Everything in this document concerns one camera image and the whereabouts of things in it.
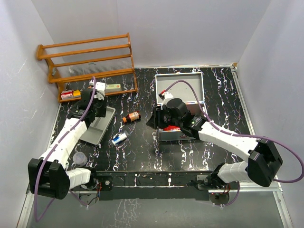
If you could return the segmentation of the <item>brown bottle orange cap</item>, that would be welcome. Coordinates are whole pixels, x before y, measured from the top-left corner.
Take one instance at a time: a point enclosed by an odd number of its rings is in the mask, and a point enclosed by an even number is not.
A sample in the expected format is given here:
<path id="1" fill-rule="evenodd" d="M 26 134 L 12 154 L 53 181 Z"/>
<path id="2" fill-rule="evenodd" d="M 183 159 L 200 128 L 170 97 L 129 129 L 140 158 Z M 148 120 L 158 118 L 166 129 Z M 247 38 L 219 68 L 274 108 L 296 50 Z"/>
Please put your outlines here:
<path id="1" fill-rule="evenodd" d="M 138 111 L 128 114 L 126 117 L 123 117 L 123 123 L 131 123 L 141 119 L 141 114 Z"/>

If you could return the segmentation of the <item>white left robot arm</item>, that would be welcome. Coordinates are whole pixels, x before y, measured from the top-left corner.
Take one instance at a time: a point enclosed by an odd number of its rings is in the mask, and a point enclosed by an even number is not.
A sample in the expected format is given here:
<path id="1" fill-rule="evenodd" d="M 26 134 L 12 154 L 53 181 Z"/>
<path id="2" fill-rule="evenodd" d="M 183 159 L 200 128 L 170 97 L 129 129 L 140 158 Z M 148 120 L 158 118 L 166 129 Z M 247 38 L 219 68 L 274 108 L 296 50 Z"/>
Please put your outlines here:
<path id="1" fill-rule="evenodd" d="M 98 178 L 92 174 L 92 168 L 66 171 L 65 165 L 95 118 L 105 117 L 107 102 L 103 83 L 82 92 L 81 99 L 71 107 L 64 127 L 50 148 L 40 158 L 28 163 L 31 193 L 60 200 L 74 187 L 83 185 L 92 190 L 97 186 Z"/>

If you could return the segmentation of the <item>grey plastic tray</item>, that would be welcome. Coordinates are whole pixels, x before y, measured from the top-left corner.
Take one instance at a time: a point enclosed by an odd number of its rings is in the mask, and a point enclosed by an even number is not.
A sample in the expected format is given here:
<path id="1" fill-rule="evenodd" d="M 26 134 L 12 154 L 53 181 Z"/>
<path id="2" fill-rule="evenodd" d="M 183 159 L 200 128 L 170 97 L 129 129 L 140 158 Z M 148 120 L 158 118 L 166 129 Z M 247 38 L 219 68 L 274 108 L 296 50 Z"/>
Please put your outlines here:
<path id="1" fill-rule="evenodd" d="M 115 111 L 115 108 L 107 107 L 105 117 L 96 117 L 87 131 L 80 137 L 80 140 L 93 145 L 100 144 L 105 132 L 112 122 Z"/>

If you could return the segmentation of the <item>red fabric medicine pouch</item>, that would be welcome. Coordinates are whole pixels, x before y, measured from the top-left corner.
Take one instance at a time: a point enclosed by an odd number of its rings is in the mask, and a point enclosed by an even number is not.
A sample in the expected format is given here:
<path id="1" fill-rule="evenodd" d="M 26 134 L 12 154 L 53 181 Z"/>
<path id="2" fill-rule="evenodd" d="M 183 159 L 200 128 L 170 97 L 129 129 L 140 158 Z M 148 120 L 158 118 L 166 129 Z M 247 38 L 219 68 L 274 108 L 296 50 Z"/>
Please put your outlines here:
<path id="1" fill-rule="evenodd" d="M 168 127 L 163 128 L 163 131 L 180 131 L 180 127 L 169 125 Z"/>

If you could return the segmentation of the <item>white blue bandage roll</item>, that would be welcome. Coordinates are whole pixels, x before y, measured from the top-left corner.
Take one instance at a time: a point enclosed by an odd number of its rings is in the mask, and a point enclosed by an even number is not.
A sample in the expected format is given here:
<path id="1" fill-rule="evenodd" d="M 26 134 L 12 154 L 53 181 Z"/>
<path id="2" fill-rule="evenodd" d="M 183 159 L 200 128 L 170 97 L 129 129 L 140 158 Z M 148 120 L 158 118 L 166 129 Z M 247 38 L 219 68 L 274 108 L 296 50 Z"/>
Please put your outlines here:
<path id="1" fill-rule="evenodd" d="M 127 133 L 122 133 L 120 135 L 117 135 L 116 137 L 114 137 L 112 140 L 111 140 L 111 144 L 113 146 L 116 146 L 118 145 L 120 142 L 124 141 L 125 139 L 127 139 L 128 137 L 128 134 Z"/>

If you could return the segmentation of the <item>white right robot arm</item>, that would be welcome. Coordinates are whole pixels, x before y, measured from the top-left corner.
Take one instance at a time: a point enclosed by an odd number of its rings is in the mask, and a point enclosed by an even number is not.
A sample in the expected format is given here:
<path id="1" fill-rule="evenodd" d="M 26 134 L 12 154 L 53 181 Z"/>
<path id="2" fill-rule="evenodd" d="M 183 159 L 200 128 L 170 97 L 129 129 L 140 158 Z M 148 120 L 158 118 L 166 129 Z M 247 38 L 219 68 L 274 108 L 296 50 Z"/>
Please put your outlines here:
<path id="1" fill-rule="evenodd" d="M 283 164 L 276 146 L 270 140 L 241 137 L 222 130 L 212 125 L 206 117 L 192 114 L 179 98 L 154 107 L 146 124 L 153 129 L 177 126 L 186 136 L 212 143 L 242 159 L 237 163 L 219 164 L 208 177 L 197 181 L 200 185 L 221 189 L 234 181 L 252 181 L 259 186 L 269 187 Z"/>

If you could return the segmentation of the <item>grey storage box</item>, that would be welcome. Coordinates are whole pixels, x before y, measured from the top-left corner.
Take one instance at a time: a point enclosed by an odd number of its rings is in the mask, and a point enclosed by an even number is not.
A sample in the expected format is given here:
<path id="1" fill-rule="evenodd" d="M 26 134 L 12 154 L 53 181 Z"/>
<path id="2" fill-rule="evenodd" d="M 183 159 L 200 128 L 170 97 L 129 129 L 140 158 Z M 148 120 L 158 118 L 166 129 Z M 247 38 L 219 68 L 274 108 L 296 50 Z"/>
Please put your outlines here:
<path id="1" fill-rule="evenodd" d="M 195 115 L 205 109 L 201 72 L 156 74 L 156 103 L 152 126 L 158 130 L 159 141 L 192 140 L 181 131 Z"/>

